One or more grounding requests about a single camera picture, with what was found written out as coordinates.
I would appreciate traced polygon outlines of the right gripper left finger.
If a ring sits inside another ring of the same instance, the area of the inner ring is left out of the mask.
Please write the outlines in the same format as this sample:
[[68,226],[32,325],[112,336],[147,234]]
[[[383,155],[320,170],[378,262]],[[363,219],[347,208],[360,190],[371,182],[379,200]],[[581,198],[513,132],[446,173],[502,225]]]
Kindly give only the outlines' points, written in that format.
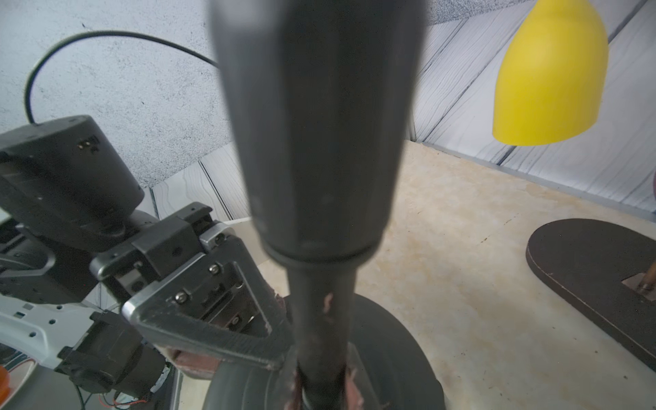
[[302,379],[298,371],[297,358],[288,358],[279,374],[278,408],[302,409]]

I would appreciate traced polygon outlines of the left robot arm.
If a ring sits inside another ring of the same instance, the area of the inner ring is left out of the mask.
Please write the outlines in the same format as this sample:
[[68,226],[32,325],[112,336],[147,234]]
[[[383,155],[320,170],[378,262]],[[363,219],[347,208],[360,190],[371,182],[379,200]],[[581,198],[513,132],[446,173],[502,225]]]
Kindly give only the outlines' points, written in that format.
[[54,345],[54,369],[116,408],[158,408],[168,369],[211,383],[208,409],[279,409],[292,391],[291,332],[241,234],[191,203],[159,220],[88,115],[1,136],[1,293],[47,304],[45,331],[104,286],[119,313],[88,312]]

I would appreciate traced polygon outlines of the black microphone stand pole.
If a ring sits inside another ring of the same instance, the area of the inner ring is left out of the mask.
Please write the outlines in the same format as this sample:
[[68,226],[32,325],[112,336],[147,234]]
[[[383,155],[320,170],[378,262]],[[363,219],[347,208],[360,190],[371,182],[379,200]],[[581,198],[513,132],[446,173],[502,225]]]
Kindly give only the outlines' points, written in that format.
[[359,267],[388,224],[421,1],[213,1],[211,38],[262,244],[287,271],[297,384],[347,401]]

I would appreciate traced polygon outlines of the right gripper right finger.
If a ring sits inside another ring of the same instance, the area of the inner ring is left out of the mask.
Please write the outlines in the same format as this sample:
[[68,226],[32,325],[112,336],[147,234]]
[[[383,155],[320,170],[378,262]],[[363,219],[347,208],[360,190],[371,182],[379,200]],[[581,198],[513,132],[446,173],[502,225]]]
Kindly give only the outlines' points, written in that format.
[[348,353],[344,381],[345,409],[379,410],[381,404],[358,353]]

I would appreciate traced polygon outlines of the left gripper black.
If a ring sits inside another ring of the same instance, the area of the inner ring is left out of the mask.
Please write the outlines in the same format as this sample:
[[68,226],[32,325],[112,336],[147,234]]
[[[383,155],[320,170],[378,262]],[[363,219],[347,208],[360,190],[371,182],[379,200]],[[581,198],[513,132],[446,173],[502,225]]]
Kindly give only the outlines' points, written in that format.
[[191,203],[97,255],[92,274],[127,321],[164,350],[283,367],[290,322],[242,239]]

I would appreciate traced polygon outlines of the black round stand base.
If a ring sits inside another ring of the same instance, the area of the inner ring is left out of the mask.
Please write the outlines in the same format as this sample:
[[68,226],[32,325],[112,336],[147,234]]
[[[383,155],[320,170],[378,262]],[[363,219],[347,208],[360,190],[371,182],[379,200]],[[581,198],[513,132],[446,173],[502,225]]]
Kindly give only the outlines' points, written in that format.
[[[444,409],[444,392],[411,333],[376,302],[355,296],[348,353],[358,353],[381,409]],[[291,346],[285,357],[297,358]],[[278,370],[224,362],[212,378],[206,409],[279,409]],[[302,391],[302,409],[309,408]]]

